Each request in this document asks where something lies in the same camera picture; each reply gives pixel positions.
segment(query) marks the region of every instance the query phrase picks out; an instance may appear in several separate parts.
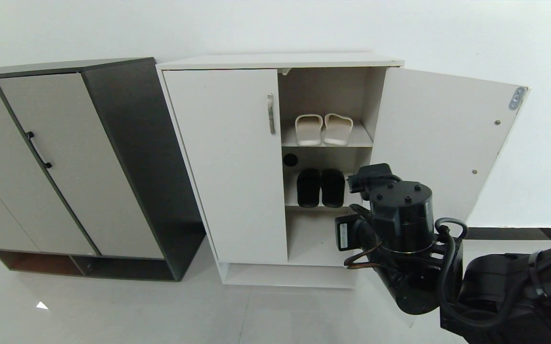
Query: metal door handle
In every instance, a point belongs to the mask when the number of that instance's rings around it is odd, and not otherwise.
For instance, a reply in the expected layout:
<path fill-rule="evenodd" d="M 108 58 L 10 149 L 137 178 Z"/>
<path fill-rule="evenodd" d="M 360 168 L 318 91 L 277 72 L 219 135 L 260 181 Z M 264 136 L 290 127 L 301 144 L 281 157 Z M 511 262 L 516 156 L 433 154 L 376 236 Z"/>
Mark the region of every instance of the metal door handle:
<path fill-rule="evenodd" d="M 274 95 L 267 94 L 267 115 L 269 116 L 269 131 L 273 135 L 276 133 L 276 125 L 274 124 Z"/>
<path fill-rule="evenodd" d="M 50 163 L 50 162 L 44 162 L 44 159 L 42 159 L 42 157 L 40 156 L 40 154 L 38 154 L 38 150 L 36 150 L 36 146 L 33 145 L 33 142 L 32 142 L 32 139 L 35 137 L 35 135 L 33 134 L 32 131 L 28 131 L 25 133 L 25 137 L 27 137 L 27 141 L 29 141 L 29 146 L 31 147 L 31 149 L 33 150 L 33 153 L 38 157 L 40 158 L 40 162 L 42 162 L 42 166 L 44 166 L 44 168 L 51 168 L 53 167 L 53 164 Z"/>

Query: black door handle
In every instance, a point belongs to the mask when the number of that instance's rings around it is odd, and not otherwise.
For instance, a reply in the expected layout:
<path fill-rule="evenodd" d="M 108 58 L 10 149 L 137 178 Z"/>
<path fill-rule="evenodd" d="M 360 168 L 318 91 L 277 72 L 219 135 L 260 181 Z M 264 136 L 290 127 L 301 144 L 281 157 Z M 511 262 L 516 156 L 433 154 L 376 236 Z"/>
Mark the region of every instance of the black door handle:
<path fill-rule="evenodd" d="M 32 139 L 34 137 L 36 137 L 36 135 L 33 134 L 33 131 L 28 131 L 25 133 L 25 137 L 27 138 L 27 141 L 29 142 L 29 146 L 31 147 L 33 153 L 38 157 L 40 158 L 40 162 L 42 163 L 42 166 L 44 166 L 44 168 L 51 168 L 53 167 L 53 164 L 50 163 L 50 162 L 44 162 L 44 159 L 42 159 L 42 157 L 40 156 L 40 154 L 38 154 L 38 150 L 36 150 L 36 146 L 33 145 L 33 142 L 32 142 Z"/>

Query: label sticker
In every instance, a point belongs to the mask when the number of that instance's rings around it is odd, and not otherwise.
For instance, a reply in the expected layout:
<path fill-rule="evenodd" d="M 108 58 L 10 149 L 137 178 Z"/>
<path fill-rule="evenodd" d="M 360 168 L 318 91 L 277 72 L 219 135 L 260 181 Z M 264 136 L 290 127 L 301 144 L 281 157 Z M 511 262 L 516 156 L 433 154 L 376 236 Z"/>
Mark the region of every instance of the label sticker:
<path fill-rule="evenodd" d="M 348 224 L 339 225 L 339 246 L 348 248 Z"/>

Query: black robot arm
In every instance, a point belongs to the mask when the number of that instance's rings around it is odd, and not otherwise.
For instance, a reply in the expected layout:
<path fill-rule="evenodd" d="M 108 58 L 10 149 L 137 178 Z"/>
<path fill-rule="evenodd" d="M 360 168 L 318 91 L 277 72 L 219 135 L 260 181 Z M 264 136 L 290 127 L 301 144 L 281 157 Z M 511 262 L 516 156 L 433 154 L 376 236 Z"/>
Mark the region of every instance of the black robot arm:
<path fill-rule="evenodd" d="M 402 181 L 385 163 L 361 167 L 348 183 L 371 209 L 352 204 L 354 215 L 335 219 L 339 250 L 361 250 L 347 268 L 374 269 L 408 314 L 440 307 L 441 327 L 470 344 L 551 344 L 551 249 L 479 257 L 463 278 L 468 228 L 455 218 L 433 224 L 429 187 Z"/>

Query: floor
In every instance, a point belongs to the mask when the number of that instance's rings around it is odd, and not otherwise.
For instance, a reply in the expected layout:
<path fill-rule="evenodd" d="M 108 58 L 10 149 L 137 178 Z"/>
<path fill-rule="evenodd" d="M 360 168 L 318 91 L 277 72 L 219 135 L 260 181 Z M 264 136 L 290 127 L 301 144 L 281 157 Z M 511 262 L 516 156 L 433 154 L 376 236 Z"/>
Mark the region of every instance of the floor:
<path fill-rule="evenodd" d="M 465 261 L 549 241 L 465 242 Z M 0 263 L 0 344 L 463 344 L 438 310 L 398 311 L 371 271 L 355 290 L 224 286 L 203 243 L 182 283 L 8 271 Z"/>

